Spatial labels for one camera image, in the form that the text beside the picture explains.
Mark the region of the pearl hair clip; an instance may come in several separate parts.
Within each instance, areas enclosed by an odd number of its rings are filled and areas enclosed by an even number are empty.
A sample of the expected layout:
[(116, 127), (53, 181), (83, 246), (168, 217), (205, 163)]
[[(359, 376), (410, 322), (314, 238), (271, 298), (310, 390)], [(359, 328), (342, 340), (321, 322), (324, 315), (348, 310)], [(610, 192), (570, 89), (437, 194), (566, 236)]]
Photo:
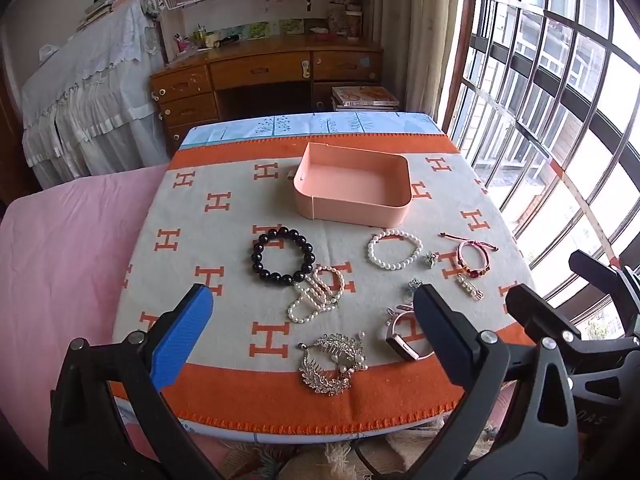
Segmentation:
[(484, 292), (477, 288), (466, 276), (459, 274), (457, 276), (457, 282), (459, 286), (469, 295), (474, 301), (480, 301), (484, 299)]

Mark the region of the small teal flower clip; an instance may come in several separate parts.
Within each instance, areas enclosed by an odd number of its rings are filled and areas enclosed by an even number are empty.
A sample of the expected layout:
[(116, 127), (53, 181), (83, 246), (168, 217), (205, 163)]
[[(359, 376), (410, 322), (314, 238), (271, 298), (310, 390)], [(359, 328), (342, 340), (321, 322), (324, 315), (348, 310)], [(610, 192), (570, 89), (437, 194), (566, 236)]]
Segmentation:
[(429, 268), (433, 269), (434, 266), (439, 262), (439, 253), (438, 252), (427, 252), (423, 257), (424, 264)]

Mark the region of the round pearl brooch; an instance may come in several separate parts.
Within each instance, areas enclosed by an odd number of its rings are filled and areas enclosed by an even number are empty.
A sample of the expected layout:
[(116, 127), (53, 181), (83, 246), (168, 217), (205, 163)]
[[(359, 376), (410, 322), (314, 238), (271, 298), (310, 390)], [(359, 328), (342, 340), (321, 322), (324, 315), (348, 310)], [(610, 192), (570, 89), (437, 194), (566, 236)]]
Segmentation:
[(407, 301), (412, 301), (414, 293), (423, 285), (423, 282), (418, 278), (413, 278), (406, 287), (405, 298)]

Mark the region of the silver leaf brooch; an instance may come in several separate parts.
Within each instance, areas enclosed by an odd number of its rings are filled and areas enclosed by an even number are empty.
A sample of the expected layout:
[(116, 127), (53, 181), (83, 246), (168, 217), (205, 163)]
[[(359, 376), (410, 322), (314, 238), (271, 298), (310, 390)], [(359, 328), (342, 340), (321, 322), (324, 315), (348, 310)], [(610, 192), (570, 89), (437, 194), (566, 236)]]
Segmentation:
[(347, 336), (323, 334), (315, 341), (300, 342), (298, 371), (303, 384), (315, 394), (338, 396), (352, 386), (352, 378), (368, 369), (363, 343), (365, 332)]

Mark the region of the pink jewelry tray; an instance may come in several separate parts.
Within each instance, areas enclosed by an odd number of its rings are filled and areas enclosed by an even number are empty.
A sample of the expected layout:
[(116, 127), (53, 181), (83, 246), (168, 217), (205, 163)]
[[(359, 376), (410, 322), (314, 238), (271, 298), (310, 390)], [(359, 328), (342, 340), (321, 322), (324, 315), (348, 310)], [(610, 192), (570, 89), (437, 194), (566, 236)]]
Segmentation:
[(412, 203), (402, 155), (309, 143), (293, 178), (295, 205), (309, 220), (394, 228)]

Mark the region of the cream knitted cloth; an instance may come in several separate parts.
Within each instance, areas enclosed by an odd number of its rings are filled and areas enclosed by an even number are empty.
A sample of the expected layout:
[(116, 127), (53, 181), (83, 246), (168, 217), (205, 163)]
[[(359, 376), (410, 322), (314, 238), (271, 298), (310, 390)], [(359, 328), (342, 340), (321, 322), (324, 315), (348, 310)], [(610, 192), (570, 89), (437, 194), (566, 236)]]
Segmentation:
[(301, 446), (227, 442), (227, 479), (398, 479), (444, 428), (448, 415), (382, 437)]

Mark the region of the pink bed sheet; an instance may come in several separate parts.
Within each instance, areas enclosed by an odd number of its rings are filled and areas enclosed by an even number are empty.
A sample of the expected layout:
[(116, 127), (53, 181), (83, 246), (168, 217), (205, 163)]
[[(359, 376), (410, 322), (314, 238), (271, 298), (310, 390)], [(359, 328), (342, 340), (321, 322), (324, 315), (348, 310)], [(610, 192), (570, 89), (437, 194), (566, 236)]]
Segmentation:
[(129, 259), (165, 170), (60, 184), (16, 200), (1, 221), (1, 411), (40, 464), (68, 344), (111, 340)]

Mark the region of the metal window grille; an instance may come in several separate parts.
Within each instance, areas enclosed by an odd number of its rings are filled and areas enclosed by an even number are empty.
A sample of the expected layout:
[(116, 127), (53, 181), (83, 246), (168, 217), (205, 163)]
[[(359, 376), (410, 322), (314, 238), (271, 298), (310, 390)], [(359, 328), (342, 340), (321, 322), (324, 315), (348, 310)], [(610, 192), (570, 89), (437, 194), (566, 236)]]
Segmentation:
[(444, 126), (538, 292), (584, 320), (611, 305), (568, 265), (639, 263), (639, 22), (623, 0), (462, 0)]

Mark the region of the orange H-pattern blanket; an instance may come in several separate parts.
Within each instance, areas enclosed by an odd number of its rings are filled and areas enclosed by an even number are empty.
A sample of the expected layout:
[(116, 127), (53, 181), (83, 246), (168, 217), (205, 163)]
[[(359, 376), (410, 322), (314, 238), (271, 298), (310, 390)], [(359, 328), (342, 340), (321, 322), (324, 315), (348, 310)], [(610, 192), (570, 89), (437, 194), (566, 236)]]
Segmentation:
[[(525, 344), (506, 293), (528, 266), (501, 214), (442, 134), (353, 133), (317, 143), (405, 156), (412, 203), (393, 235), (374, 226), (309, 220), (293, 177), (308, 136), (178, 149), (130, 259), (115, 340), (148, 330), (195, 284), (214, 312), (164, 396), (189, 428), (238, 440), (344, 438), (423, 422), (450, 411), (461, 390), (431, 356), (407, 363), (385, 342), (386, 309), (407, 284), (433, 285), (478, 330)], [(438, 252), (429, 269), (423, 257)], [(484, 292), (474, 301), (466, 276)], [(365, 332), (368, 369), (338, 396), (300, 379), (300, 342)]]

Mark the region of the stack of magazines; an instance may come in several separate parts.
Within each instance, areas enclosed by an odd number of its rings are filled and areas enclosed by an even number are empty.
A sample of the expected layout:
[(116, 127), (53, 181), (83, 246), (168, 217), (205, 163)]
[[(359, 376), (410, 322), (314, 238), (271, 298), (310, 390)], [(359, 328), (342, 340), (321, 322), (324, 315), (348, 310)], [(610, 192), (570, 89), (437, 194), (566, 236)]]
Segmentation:
[(332, 88), (334, 110), (399, 110), (399, 101), (384, 87), (343, 86)]

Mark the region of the white lace cloth cover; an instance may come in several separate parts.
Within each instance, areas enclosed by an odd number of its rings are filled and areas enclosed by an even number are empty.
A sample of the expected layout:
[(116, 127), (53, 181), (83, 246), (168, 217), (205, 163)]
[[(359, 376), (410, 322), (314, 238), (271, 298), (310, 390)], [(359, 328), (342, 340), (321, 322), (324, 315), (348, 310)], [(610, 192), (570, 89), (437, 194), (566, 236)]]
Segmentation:
[(134, 0), (86, 27), (21, 90), (22, 147), (43, 188), (168, 162), (150, 77), (160, 33)]

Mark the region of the beige curtain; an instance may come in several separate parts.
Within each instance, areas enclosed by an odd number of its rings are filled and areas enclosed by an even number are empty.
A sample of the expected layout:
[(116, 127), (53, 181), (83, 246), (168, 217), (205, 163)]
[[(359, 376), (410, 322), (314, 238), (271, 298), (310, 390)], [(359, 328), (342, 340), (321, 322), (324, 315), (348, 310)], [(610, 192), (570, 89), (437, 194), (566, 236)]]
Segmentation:
[(371, 0), (382, 85), (407, 112), (444, 120), (461, 36), (463, 0)]

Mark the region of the wooden desk with drawers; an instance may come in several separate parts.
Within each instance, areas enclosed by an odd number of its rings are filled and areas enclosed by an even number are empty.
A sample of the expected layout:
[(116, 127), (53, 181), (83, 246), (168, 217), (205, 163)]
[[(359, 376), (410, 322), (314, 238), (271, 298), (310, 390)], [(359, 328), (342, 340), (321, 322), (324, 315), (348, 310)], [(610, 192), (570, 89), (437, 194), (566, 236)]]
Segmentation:
[(169, 153), (212, 122), (327, 112), (332, 89), (378, 86), (383, 49), (370, 40), (279, 36), (175, 60), (150, 77)]

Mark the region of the wooden bookshelf with books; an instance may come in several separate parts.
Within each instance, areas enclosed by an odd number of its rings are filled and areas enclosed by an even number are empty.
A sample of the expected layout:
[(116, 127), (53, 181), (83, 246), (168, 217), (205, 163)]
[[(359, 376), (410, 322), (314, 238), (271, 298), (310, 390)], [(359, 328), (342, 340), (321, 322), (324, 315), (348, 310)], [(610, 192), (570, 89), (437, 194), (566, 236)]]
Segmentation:
[(367, 36), (371, 0), (158, 0), (165, 60), (174, 62), (199, 42), (308, 35), (344, 25), (344, 12), (360, 11)]

